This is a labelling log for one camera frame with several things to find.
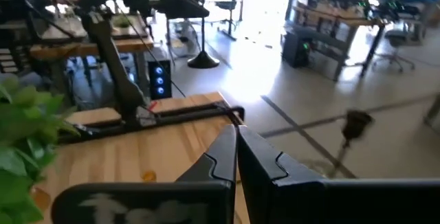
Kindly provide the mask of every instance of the table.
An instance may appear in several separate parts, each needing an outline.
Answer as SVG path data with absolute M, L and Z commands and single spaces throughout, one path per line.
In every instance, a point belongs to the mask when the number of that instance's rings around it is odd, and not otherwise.
M 305 5 L 294 6 L 293 9 L 298 12 L 299 15 L 295 16 L 294 23 L 299 23 L 299 18 L 302 16 L 301 14 L 307 14 L 307 16 L 314 16 L 318 18 L 317 31 L 320 32 L 322 22 L 324 20 L 331 21 L 334 23 L 334 26 L 331 31 L 331 36 L 336 37 L 337 28 L 340 23 L 344 23 L 349 26 L 349 33 L 345 38 L 345 43 L 351 44 L 353 39 L 358 31 L 359 26 L 364 25 L 378 25 L 379 31 L 377 32 L 375 39 L 371 45 L 371 48 L 368 52 L 366 60 L 360 65 L 362 66 L 362 71 L 360 77 L 363 78 L 365 76 L 366 70 L 369 68 L 371 61 L 374 57 L 375 50 L 379 45 L 380 39 L 385 30 L 385 23 L 376 20 L 367 20 L 363 18 L 362 14 L 355 12 L 354 9 L 343 10 L 340 8 L 330 7 L 327 4 L 319 3 L 316 8 L 310 8 Z M 348 54 L 350 47 L 348 46 L 344 54 Z M 339 75 L 342 71 L 342 68 L 345 66 L 345 62 L 338 62 L 338 68 L 336 69 L 334 81 L 337 81 Z
M 222 101 L 220 93 L 188 98 L 160 100 L 154 111 L 167 111 Z M 68 120 L 80 124 L 116 120 L 113 109 L 98 109 L 73 114 Z M 214 117 L 195 122 L 165 126 L 117 137 L 108 137 L 58 149 L 58 157 L 47 169 L 47 179 L 38 187 L 54 198 L 64 189 L 79 183 L 141 182 L 141 175 L 154 170 L 158 182 L 176 180 L 205 152 L 229 118 Z M 243 188 L 236 185 L 235 223 L 249 223 Z M 50 211 L 45 221 L 50 223 Z
M 146 35 L 144 25 L 135 16 L 131 16 L 130 20 L 132 24 L 136 27 L 141 35 Z M 77 37 L 86 37 L 87 33 L 83 29 L 81 22 L 75 18 L 59 19 L 56 24 L 66 29 L 68 32 L 74 32 Z M 124 36 L 128 34 L 129 36 L 137 36 L 132 28 L 122 31 L 120 29 L 115 29 L 113 31 L 114 36 Z M 43 35 L 43 40 L 68 40 L 68 36 L 63 34 L 55 27 L 50 27 Z M 133 53 L 135 61 L 135 70 L 137 76 L 137 83 L 140 89 L 148 89 L 149 81 L 145 73 L 145 57 L 144 52 L 148 49 L 153 48 L 153 40 L 151 37 L 144 38 L 144 43 L 138 38 L 120 39 L 115 40 L 115 46 L 120 53 Z M 65 59 L 72 56 L 80 56 L 82 58 L 83 64 L 85 66 L 85 76 L 89 83 L 91 82 L 91 74 L 89 65 L 87 63 L 86 56 L 97 56 L 99 55 L 98 47 L 95 43 L 82 42 L 82 43 L 67 43 L 66 45 L 61 45 L 57 47 L 48 47 L 44 45 L 35 45 L 30 49 L 30 55 L 39 60 L 44 60 L 50 62 L 52 69 L 52 77 L 54 86 L 57 91 L 62 93 L 69 93 L 69 82 L 65 77 Z M 71 106 L 74 104 L 72 98 L 66 98 L 65 105 Z

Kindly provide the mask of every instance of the desk surface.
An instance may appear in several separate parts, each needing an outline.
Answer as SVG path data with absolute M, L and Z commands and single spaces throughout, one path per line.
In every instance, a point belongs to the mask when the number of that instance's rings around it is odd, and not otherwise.
M 141 35 L 145 34 L 143 25 L 136 17 L 130 17 L 132 24 L 136 27 Z M 66 29 L 68 32 L 74 31 L 74 35 L 77 37 L 82 37 L 86 35 L 81 22 L 78 19 L 61 19 L 57 21 L 57 25 Z M 127 29 L 115 28 L 113 31 L 114 36 L 123 36 L 128 34 L 130 36 L 137 35 L 133 28 L 129 27 Z M 50 27 L 44 34 L 44 39 L 67 39 L 67 35 L 60 32 L 55 27 Z M 153 40 L 148 37 L 144 38 L 144 42 L 148 48 L 153 47 Z M 146 50 L 143 42 L 138 38 L 121 39 L 116 40 L 115 45 L 118 51 L 121 53 L 125 52 L 143 52 Z M 30 53 L 33 57 L 40 60 L 54 60 L 60 58 L 67 58 L 68 56 L 90 56 L 98 55 L 98 48 L 94 43 L 68 43 L 64 46 L 48 47 L 43 45 L 35 45 L 31 48 Z
M 219 93 L 161 100 L 153 109 L 165 111 L 223 100 Z M 118 114 L 103 109 L 103 120 L 98 111 L 82 112 L 70 117 L 81 124 L 114 120 Z M 64 189 L 79 183 L 141 182 L 142 174 L 154 170 L 158 182 L 175 181 L 206 151 L 223 127 L 230 124 L 227 117 L 214 117 L 195 122 L 165 126 L 92 142 L 59 148 L 56 162 L 47 169 L 47 180 L 39 185 L 54 198 Z M 236 187 L 235 223 L 249 223 L 241 184 Z M 49 210 L 45 221 L 49 224 Z
M 316 8 L 294 6 L 293 9 L 298 12 L 306 12 L 307 14 L 314 15 L 330 21 L 338 20 L 349 26 L 374 24 L 374 21 L 363 18 L 362 14 L 356 13 L 354 10 L 343 10 L 341 8 L 330 7 L 327 4 L 323 3 L 319 3 Z

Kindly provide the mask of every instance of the green plant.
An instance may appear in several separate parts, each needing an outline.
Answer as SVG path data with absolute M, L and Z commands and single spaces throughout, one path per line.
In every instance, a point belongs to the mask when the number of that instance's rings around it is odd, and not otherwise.
M 128 28 L 130 25 L 130 20 L 128 20 L 128 18 L 124 15 L 117 16 L 113 22 L 114 27 Z
M 63 96 L 19 87 L 16 77 L 0 84 L 0 223 L 22 224 L 43 219 L 30 196 L 55 159 L 58 131 L 77 133 L 57 115 Z

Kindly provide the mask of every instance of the chair base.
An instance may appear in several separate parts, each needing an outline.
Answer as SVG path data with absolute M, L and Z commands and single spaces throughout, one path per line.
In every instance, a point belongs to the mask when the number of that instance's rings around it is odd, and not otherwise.
M 393 63 L 397 63 L 397 65 L 399 66 L 399 73 L 404 72 L 404 67 L 402 66 L 402 63 L 406 63 L 406 64 L 410 65 L 411 70 L 415 69 L 415 64 L 413 62 L 409 61 L 408 59 L 402 58 L 401 56 L 398 56 L 397 54 L 376 54 L 376 56 L 380 57 L 380 59 L 376 60 L 373 63 L 373 67 L 375 67 L 377 65 L 377 63 L 380 61 L 388 60 L 390 65 Z

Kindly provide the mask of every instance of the computer tower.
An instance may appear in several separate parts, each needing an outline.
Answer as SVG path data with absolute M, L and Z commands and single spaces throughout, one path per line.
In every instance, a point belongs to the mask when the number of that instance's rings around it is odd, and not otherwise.
M 311 38 L 299 36 L 296 32 L 288 32 L 283 46 L 283 59 L 293 68 L 309 65 Z
M 152 100 L 171 98 L 171 64 L 169 60 L 148 62 L 150 96 Z

